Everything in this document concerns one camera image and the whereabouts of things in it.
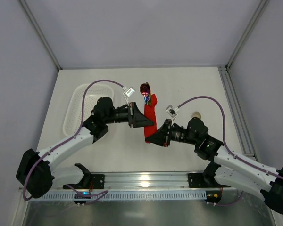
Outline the red paper napkin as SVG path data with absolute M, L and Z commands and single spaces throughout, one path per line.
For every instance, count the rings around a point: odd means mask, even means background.
M 147 139 L 155 132 L 157 132 L 156 112 L 155 107 L 157 104 L 157 97 L 155 94 L 151 95 L 151 105 L 144 105 L 144 115 L 153 122 L 152 126 L 144 127 L 144 137 Z

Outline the iridescent rainbow fork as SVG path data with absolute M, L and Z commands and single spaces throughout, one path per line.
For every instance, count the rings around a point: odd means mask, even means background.
M 145 100 L 145 104 L 148 105 L 148 103 L 149 103 L 149 101 L 150 101 L 150 96 L 149 96 L 149 94 L 146 94 L 146 95 L 144 96 L 144 100 Z

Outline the iridescent rainbow spoon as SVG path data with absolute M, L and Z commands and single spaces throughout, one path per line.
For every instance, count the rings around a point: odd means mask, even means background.
M 150 86 L 149 86 L 149 84 L 147 82 L 143 83 L 140 86 L 140 93 L 143 96 L 145 104 L 147 104 L 150 101 L 150 96 L 151 96 L 151 94 L 150 94 Z

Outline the gold knife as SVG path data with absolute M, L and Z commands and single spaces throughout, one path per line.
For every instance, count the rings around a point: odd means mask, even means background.
M 149 94 L 149 96 L 150 96 L 150 101 L 148 103 L 148 106 L 151 106 L 151 89 L 150 89 L 150 85 L 149 85 L 148 82 L 146 82 L 146 84 L 145 84 L 145 90 L 144 91 L 145 91 L 144 95 Z

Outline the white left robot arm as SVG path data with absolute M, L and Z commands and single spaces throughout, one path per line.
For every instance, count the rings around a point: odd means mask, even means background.
M 79 130 L 52 147 L 27 150 L 21 159 L 16 178 L 23 185 L 23 198 L 40 198 L 52 187 L 88 189 L 93 175 L 80 163 L 58 169 L 58 165 L 77 151 L 92 145 L 108 132 L 108 124 L 127 122 L 131 128 L 153 126 L 135 102 L 115 108 L 109 97 L 101 97 Z

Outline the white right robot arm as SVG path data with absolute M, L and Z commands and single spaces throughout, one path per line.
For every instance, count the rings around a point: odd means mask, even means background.
M 202 176 L 210 187 L 230 186 L 261 199 L 270 209 L 283 215 L 283 167 L 263 166 L 244 155 L 229 152 L 224 142 L 208 134 L 208 128 L 197 117 L 186 128 L 166 119 L 157 129 L 144 128 L 145 141 L 168 147 L 172 141 L 194 145 L 195 153 L 209 161 Z

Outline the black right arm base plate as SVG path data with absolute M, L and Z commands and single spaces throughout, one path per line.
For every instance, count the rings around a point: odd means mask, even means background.
M 195 172 L 188 173 L 188 184 L 189 188 L 229 188 L 228 185 L 219 184 L 215 180 L 215 174 L 208 172 Z

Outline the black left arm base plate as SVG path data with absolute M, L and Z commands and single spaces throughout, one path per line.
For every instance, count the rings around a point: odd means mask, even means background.
M 68 184 L 74 189 L 104 189 L 105 175 L 104 174 L 86 174 L 83 178 L 74 184 Z

